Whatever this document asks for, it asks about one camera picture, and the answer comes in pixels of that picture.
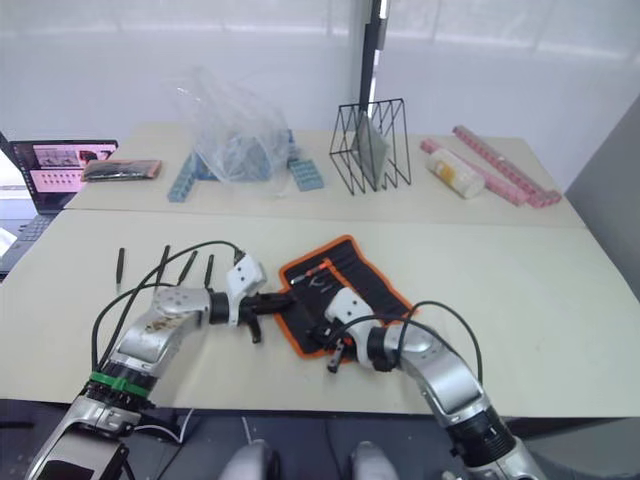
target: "laptop screen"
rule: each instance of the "laptop screen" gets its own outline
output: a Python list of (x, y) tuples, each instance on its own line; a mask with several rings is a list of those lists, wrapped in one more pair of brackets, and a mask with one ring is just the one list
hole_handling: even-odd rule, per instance
[(115, 140), (11, 142), (38, 213), (57, 213), (82, 189), (82, 170), (91, 160), (106, 160)]

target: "clear plastic bag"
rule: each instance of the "clear plastic bag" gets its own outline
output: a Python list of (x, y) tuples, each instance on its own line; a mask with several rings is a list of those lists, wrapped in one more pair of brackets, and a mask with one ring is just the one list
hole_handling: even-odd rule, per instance
[(290, 135), (280, 110), (204, 68), (175, 87), (194, 150), (220, 181), (277, 182), (286, 175)]

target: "white wall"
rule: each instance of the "white wall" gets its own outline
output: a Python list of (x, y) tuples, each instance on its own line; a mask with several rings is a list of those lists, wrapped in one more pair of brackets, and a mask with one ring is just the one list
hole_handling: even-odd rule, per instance
[[(524, 137), (562, 187), (640, 92), (640, 1), (391, 1), (378, 98), (404, 97), (412, 132)], [(122, 138), (177, 118), (163, 81), (192, 65), (331, 129), (357, 98), (361, 3), (0, 0), (0, 130)]]
[[(20, 170), (18, 170), (4, 152), (0, 150), (0, 186), (2, 185), (24, 186), (24, 180), (20, 174)], [(0, 190), (0, 198), (4, 198), (4, 193), (5, 192)]]
[(640, 1), (397, 0), (377, 94), (414, 132), (527, 140), (561, 187), (640, 93)]
[(141, 121), (176, 119), (166, 81), (200, 65), (269, 98), (294, 127), (332, 127), (357, 83), (352, 7), (0, 0), (0, 129), (9, 139), (122, 138)]

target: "green band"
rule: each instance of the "green band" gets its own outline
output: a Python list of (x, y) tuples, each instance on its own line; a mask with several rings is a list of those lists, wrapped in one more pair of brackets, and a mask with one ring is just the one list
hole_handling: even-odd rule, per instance
[(109, 385), (112, 390), (116, 390), (118, 392), (133, 393), (134, 395), (138, 395), (139, 397), (143, 398), (147, 398), (149, 396), (149, 393), (151, 393), (149, 392), (149, 390), (139, 387), (138, 385), (135, 385), (133, 383), (129, 383), (129, 380), (127, 380), (126, 378), (110, 377), (109, 375), (105, 375), (104, 373), (100, 372), (91, 372), (89, 380)]

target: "laptop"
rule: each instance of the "laptop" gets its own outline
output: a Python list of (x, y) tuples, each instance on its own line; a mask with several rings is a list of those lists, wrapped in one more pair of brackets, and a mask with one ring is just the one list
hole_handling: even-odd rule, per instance
[(0, 279), (35, 243), (51, 221), (84, 186), (82, 170), (91, 160), (106, 160), (115, 140), (39, 140), (9, 142), (9, 158), (18, 167), (38, 215), (0, 258)]

